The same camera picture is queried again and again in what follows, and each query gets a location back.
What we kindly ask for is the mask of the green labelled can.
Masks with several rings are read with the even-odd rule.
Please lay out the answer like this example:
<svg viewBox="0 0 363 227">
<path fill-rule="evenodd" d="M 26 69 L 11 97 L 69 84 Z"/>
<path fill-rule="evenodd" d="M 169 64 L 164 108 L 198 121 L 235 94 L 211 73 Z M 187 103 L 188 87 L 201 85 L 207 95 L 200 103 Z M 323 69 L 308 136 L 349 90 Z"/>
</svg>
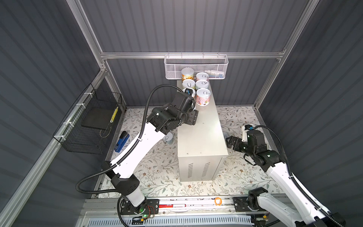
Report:
<svg viewBox="0 0 363 227">
<path fill-rule="evenodd" d="M 182 81 L 182 87 L 183 88 L 191 88 L 191 89 L 195 89 L 195 81 L 192 79 L 185 79 Z"/>
</svg>

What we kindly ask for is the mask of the pink labelled can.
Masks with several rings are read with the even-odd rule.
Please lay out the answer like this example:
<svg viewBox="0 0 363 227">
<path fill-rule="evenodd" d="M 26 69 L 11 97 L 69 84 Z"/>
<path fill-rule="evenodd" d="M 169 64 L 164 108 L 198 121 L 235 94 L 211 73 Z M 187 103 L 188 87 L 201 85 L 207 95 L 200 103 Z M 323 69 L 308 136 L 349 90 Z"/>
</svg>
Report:
<svg viewBox="0 0 363 227">
<path fill-rule="evenodd" d="M 199 81 L 199 80 L 209 81 L 209 75 L 207 73 L 205 73 L 205 72 L 197 73 L 195 78 L 196 78 L 196 81 Z"/>
</svg>

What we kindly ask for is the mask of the yellow orange labelled can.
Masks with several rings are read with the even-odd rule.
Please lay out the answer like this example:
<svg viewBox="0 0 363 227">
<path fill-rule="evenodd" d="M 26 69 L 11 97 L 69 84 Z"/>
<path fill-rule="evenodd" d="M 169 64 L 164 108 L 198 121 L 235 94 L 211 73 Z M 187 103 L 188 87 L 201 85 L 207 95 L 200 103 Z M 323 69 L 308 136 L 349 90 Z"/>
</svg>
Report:
<svg viewBox="0 0 363 227">
<path fill-rule="evenodd" d="M 186 79 L 192 79 L 194 80 L 194 69 L 190 67 L 183 68 L 181 70 L 181 80 L 184 81 Z"/>
</svg>

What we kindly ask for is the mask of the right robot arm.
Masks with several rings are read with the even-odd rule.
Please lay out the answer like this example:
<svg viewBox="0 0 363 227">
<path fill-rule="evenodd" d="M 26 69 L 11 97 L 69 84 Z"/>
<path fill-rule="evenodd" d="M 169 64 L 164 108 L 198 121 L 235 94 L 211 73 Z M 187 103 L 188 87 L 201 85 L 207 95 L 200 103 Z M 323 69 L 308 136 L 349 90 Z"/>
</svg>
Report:
<svg viewBox="0 0 363 227">
<path fill-rule="evenodd" d="M 244 205 L 251 211 L 265 210 L 289 227 L 344 227 L 344 218 L 319 202 L 292 173 L 285 150 L 267 148 L 259 128 L 245 125 L 243 137 L 227 137 L 226 146 L 250 157 L 250 165 L 261 167 L 283 189 L 294 208 L 284 205 L 263 187 L 250 190 Z"/>
</svg>

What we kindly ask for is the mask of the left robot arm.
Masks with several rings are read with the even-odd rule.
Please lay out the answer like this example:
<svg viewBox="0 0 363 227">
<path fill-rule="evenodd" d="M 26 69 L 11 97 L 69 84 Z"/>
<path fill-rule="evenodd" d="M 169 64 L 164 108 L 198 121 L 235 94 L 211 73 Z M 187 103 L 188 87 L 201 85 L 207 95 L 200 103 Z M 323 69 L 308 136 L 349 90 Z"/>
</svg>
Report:
<svg viewBox="0 0 363 227">
<path fill-rule="evenodd" d="M 177 127 L 187 124 L 195 125 L 198 110 L 196 101 L 192 97 L 192 90 L 178 89 L 173 101 L 161 107 L 155 107 L 150 114 L 147 113 L 153 94 L 163 85 L 156 86 L 149 94 L 142 118 L 141 130 L 131 144 L 115 159 L 105 162 L 102 171 L 86 176 L 76 183 L 76 190 L 82 194 L 105 194 L 110 190 L 85 190 L 81 184 L 94 177 L 106 174 L 112 181 L 112 192 L 120 193 L 133 206 L 134 212 L 141 214 L 146 206 L 147 199 L 140 189 L 140 181 L 134 175 L 134 170 L 147 153 L 162 140 L 169 132 Z"/>
</svg>

